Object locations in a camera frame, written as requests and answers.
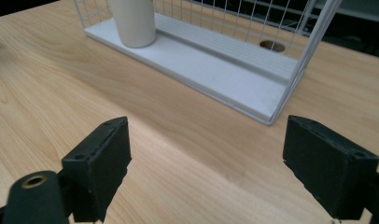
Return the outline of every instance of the wooden table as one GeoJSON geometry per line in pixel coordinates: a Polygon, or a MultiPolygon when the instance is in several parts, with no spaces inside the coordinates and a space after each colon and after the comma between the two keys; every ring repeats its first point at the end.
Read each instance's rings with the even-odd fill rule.
{"type": "Polygon", "coordinates": [[[322,43],[268,127],[88,38],[71,0],[0,18],[0,207],[127,116],[133,161],[105,223],[331,223],[283,163],[291,114],[379,155],[379,59],[322,43]]]}

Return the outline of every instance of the white metal frame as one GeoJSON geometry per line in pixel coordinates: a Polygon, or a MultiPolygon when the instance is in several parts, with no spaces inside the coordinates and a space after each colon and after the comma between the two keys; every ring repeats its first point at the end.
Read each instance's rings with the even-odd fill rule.
{"type": "Polygon", "coordinates": [[[273,0],[269,4],[240,0],[240,5],[254,2],[249,16],[241,14],[240,7],[232,12],[207,6],[203,0],[154,0],[157,39],[148,47],[131,49],[119,40],[108,0],[74,1],[89,37],[267,125],[275,122],[288,101],[341,2],[327,0],[321,13],[314,15],[315,0],[307,0],[303,10],[290,8],[290,0],[285,7],[273,0]],[[253,16],[258,4],[268,8],[264,20],[253,16]],[[270,12],[279,8],[282,19],[270,20],[270,12]],[[287,25],[288,13],[300,16],[287,25]],[[310,19],[316,24],[306,31],[310,19]],[[271,49],[260,47],[265,39],[272,41],[271,49]],[[275,44],[286,49],[274,52],[275,44]]]}

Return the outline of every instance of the white shelf base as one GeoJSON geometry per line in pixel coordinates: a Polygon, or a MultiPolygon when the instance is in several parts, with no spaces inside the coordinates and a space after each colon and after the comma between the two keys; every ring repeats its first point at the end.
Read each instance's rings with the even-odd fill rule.
{"type": "Polygon", "coordinates": [[[219,100],[264,124],[272,124],[297,60],[203,28],[156,16],[157,39],[130,49],[111,18],[85,29],[111,48],[219,100]]]}

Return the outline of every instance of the white cylindrical container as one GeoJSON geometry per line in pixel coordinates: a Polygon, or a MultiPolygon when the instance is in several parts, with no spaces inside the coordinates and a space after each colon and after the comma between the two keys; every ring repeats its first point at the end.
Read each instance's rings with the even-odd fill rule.
{"type": "Polygon", "coordinates": [[[156,38],[152,0],[110,0],[119,38],[128,48],[142,48],[156,38]]]}

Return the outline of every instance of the wood grain surface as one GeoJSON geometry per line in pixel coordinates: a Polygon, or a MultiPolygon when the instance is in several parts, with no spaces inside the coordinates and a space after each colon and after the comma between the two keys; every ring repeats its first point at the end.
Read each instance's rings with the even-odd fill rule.
{"type": "Polygon", "coordinates": [[[268,127],[85,36],[71,0],[0,17],[0,207],[127,116],[133,161],[105,223],[332,223],[283,163],[288,115],[379,155],[379,58],[321,43],[268,127]]]}

